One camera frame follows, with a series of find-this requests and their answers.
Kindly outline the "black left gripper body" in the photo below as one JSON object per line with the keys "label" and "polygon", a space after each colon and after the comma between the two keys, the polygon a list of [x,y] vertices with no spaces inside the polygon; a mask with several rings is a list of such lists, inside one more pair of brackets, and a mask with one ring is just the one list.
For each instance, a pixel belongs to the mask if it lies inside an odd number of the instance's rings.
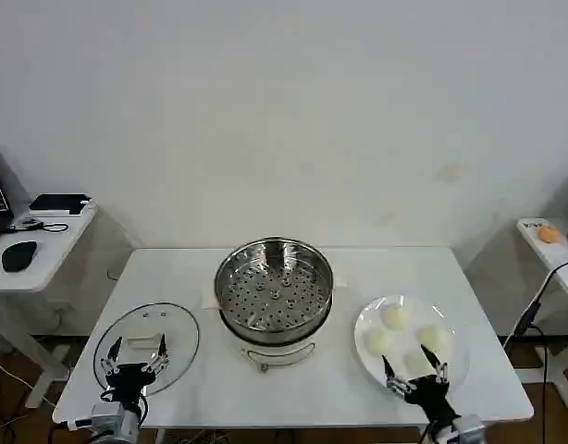
{"label": "black left gripper body", "polygon": [[103,400],[119,402],[124,409],[139,409],[142,390],[153,384],[155,373],[144,373],[146,363],[120,364],[117,372],[107,376],[107,389],[103,392]]}

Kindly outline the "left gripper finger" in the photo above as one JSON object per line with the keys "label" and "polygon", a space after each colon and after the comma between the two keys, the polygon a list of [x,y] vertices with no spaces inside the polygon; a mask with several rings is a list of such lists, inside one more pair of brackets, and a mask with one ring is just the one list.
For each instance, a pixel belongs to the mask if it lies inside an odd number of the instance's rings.
{"label": "left gripper finger", "polygon": [[121,348],[121,342],[122,338],[118,337],[109,348],[106,357],[101,359],[101,367],[107,376],[117,372],[117,358]]}
{"label": "left gripper finger", "polygon": [[162,334],[154,358],[143,368],[144,373],[161,373],[169,364],[166,335]]}

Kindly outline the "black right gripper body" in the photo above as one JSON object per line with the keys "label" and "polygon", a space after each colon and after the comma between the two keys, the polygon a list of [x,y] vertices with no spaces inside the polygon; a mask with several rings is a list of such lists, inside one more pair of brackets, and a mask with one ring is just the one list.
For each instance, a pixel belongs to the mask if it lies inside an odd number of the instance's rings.
{"label": "black right gripper body", "polygon": [[404,400],[421,407],[430,423],[451,424],[459,417],[446,398],[450,387],[448,380],[428,375],[409,383],[411,388],[405,392]]}

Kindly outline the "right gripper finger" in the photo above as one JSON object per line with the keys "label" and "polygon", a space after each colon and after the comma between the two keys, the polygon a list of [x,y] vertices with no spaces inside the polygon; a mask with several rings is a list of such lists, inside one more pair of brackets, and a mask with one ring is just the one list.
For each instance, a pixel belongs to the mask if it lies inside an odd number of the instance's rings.
{"label": "right gripper finger", "polygon": [[381,358],[384,362],[385,375],[386,375],[386,387],[395,394],[409,394],[414,390],[414,386],[407,380],[396,376],[392,365],[385,355]]}
{"label": "right gripper finger", "polygon": [[429,348],[427,348],[424,344],[420,345],[422,352],[424,353],[426,359],[430,363],[430,365],[436,371],[437,377],[436,380],[438,382],[447,382],[448,381],[448,364],[442,363],[440,359],[433,353]]}

